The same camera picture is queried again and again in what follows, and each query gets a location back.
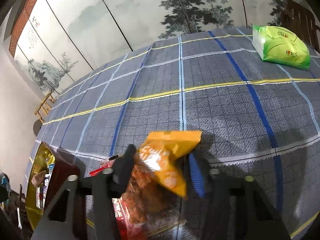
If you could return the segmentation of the clear twisted pastry packet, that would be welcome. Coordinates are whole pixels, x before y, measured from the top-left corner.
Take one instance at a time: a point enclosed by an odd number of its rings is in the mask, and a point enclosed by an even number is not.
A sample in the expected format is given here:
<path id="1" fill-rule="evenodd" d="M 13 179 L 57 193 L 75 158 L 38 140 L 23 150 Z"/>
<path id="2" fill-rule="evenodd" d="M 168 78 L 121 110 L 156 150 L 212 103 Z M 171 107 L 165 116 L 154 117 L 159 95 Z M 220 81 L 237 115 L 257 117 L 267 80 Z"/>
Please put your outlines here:
<path id="1" fill-rule="evenodd" d="M 152 230 L 176 226 L 179 222 L 177 197 L 159 185 L 143 165 L 133 166 L 125 193 L 121 197 L 130 226 Z"/>

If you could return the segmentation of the orange snack packet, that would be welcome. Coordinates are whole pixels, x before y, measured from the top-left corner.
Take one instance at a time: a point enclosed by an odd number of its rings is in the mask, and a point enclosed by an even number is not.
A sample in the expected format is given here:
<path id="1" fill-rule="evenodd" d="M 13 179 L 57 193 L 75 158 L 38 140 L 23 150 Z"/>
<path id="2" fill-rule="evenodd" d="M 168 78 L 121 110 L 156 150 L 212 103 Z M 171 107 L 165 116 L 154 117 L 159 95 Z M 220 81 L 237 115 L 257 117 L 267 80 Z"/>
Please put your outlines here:
<path id="1" fill-rule="evenodd" d="M 188 155 L 201 141 L 201 131 L 154 131 L 136 153 L 139 163 L 152 172 L 161 186 L 181 198 L 187 196 L 187 183 L 175 161 Z"/>

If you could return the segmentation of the red gold toffee tin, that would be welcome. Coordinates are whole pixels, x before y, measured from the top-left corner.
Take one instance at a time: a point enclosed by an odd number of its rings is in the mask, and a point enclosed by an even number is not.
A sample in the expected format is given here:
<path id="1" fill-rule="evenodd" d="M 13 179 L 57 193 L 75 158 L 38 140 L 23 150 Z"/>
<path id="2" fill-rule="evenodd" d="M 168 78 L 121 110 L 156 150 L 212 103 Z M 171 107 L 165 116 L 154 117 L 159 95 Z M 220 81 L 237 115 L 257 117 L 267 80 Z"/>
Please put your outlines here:
<path id="1" fill-rule="evenodd" d="M 35 229 L 51 200 L 68 176 L 80 174 L 79 168 L 69 163 L 47 143 L 36 148 L 28 179 L 25 207 L 32 229 Z"/>

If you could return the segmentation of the red snack packet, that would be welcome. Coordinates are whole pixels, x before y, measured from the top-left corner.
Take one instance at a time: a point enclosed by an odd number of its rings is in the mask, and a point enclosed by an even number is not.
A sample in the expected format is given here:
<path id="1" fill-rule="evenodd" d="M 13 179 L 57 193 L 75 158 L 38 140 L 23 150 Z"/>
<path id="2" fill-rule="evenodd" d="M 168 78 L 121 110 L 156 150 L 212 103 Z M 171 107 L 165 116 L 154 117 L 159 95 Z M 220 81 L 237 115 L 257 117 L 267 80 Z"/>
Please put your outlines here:
<path id="1" fill-rule="evenodd" d="M 114 161 L 118 158 L 118 155 L 105 159 L 100 167 L 89 172 L 89 175 L 96 176 L 105 168 L 112 167 Z M 127 202 L 123 200 L 123 197 L 112 199 L 114 213 L 117 221 L 121 239 L 147 239 L 143 232 L 143 224 L 134 224 L 130 222 L 131 216 L 127 207 Z"/>

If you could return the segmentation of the blue plaid tablecloth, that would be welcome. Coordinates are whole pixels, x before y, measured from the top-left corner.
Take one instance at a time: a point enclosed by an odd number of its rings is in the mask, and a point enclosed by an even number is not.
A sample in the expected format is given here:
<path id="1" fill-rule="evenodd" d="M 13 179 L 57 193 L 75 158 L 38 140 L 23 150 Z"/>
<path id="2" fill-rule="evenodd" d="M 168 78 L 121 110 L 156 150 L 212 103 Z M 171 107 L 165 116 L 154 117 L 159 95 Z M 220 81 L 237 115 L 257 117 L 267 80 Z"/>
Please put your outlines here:
<path id="1" fill-rule="evenodd" d="M 201 130 L 196 151 L 230 176 L 252 176 L 301 239 L 319 215 L 319 53 L 300 70 L 262 61 L 252 40 L 233 28 L 157 41 L 64 88 L 27 166 L 31 225 L 42 213 L 31 178 L 43 143 L 88 176 L 152 131 Z"/>

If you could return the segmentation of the round stone disc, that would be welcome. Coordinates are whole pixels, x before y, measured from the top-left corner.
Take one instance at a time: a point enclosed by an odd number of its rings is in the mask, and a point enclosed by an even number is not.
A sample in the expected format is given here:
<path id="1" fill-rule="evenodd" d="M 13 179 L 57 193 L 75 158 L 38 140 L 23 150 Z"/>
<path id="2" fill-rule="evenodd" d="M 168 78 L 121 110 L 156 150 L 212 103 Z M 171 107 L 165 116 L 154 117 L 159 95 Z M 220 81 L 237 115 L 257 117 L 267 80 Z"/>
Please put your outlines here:
<path id="1" fill-rule="evenodd" d="M 41 127 L 42 127 L 41 120 L 40 119 L 36 120 L 33 124 L 33 133 L 35 134 L 35 136 L 38 136 Z"/>

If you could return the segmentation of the light wooden stool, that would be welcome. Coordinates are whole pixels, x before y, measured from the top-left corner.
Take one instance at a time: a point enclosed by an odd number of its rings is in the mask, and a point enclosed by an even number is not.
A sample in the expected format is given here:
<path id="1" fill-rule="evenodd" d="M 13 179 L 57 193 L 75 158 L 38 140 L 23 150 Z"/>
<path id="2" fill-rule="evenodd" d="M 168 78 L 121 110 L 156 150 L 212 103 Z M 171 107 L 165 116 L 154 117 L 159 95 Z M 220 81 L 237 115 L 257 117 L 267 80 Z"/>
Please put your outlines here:
<path id="1" fill-rule="evenodd" d="M 48 116 L 52 110 L 52 105 L 56 103 L 56 99 L 52 96 L 52 92 L 49 91 L 47 95 L 42 99 L 38 107 L 35 109 L 34 115 L 37 116 L 42 124 L 44 124 L 44 118 L 42 114 Z"/>

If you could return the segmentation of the green tissue pack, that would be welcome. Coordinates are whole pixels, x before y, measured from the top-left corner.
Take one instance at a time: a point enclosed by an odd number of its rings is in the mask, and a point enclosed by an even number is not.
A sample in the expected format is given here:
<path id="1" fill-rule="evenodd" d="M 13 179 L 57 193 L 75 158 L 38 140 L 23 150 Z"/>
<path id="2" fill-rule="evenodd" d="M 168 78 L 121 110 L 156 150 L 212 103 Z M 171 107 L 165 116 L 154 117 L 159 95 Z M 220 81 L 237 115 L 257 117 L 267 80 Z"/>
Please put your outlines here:
<path id="1" fill-rule="evenodd" d="M 252 44 L 263 61 L 309 70 L 311 56 L 306 44 L 289 29 L 252 27 Z"/>

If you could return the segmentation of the landscape painted folding screen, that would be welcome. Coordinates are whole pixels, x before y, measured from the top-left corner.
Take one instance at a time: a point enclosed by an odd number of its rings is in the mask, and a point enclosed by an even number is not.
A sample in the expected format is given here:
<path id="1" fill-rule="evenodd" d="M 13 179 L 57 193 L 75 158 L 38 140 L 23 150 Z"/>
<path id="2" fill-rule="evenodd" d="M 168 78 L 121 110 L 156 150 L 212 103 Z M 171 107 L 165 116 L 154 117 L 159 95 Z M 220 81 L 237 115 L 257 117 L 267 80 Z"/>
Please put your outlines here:
<path id="1" fill-rule="evenodd" d="M 42 92 L 156 40 L 279 24 L 285 0 L 26 0 L 9 51 Z"/>

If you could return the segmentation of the dark wooden chair near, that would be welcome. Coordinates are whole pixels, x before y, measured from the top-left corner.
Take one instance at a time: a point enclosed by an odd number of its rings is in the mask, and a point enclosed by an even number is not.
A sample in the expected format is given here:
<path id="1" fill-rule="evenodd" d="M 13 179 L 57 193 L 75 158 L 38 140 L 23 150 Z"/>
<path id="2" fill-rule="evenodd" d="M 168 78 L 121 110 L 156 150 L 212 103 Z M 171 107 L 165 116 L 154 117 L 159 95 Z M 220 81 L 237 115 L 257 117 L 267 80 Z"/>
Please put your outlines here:
<path id="1" fill-rule="evenodd" d="M 293 0 L 285 1 L 281 12 L 281 26 L 295 33 L 319 53 L 319 26 L 312 12 Z"/>

